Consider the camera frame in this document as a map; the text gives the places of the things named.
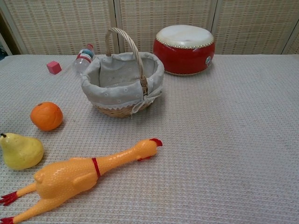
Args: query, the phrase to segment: yellow rubber chicken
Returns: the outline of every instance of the yellow rubber chicken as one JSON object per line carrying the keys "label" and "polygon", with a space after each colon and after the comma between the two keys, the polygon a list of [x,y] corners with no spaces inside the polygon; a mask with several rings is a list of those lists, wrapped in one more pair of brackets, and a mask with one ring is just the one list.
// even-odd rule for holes
{"label": "yellow rubber chicken", "polygon": [[34,174],[35,182],[11,194],[2,196],[4,206],[32,191],[41,200],[32,208],[15,216],[0,219],[2,224],[17,224],[60,206],[69,198],[91,189],[98,178],[107,171],[134,160],[141,161],[157,153],[162,146],[158,139],[145,139],[125,151],[96,158],[71,158],[49,164]]}

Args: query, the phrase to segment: red drum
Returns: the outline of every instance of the red drum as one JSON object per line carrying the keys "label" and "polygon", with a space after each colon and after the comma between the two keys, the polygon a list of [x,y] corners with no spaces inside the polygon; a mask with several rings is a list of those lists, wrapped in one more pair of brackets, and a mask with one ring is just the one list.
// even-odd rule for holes
{"label": "red drum", "polygon": [[165,27],[156,35],[153,53],[162,61],[166,72],[194,75],[210,66],[215,53],[214,37],[199,27]]}

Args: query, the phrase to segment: pear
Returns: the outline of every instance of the pear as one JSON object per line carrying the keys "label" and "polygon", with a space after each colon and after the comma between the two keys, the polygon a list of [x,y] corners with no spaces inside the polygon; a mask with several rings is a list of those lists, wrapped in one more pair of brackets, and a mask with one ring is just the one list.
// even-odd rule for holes
{"label": "pear", "polygon": [[33,137],[14,133],[0,134],[4,163],[13,170],[27,169],[38,164],[44,153],[42,142]]}

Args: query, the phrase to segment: woven screen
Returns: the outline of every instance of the woven screen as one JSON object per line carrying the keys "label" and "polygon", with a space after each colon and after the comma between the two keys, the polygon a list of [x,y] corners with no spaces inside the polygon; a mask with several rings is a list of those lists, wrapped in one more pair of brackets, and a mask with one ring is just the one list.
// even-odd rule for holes
{"label": "woven screen", "polygon": [[87,43],[105,53],[107,1],[5,0],[29,54],[77,54]]}
{"label": "woven screen", "polygon": [[297,34],[295,35],[295,38],[292,41],[290,47],[287,49],[287,54],[299,54],[299,24],[297,25],[297,27]]}
{"label": "woven screen", "polygon": [[216,54],[281,54],[299,13],[298,0],[218,3],[212,29]]}
{"label": "woven screen", "polygon": [[[122,29],[139,51],[152,52],[156,34],[166,26],[186,24],[207,28],[211,3],[211,0],[120,0]],[[127,43],[125,51],[132,51]]]}

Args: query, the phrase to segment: pink block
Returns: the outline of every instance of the pink block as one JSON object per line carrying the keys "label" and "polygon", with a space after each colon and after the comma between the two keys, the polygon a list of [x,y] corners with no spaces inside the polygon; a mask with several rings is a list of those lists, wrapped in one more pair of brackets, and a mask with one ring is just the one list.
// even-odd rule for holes
{"label": "pink block", "polygon": [[48,67],[49,72],[51,72],[54,75],[62,70],[61,67],[60,67],[60,64],[58,62],[55,62],[55,61],[52,61],[52,62],[48,63],[47,67]]}

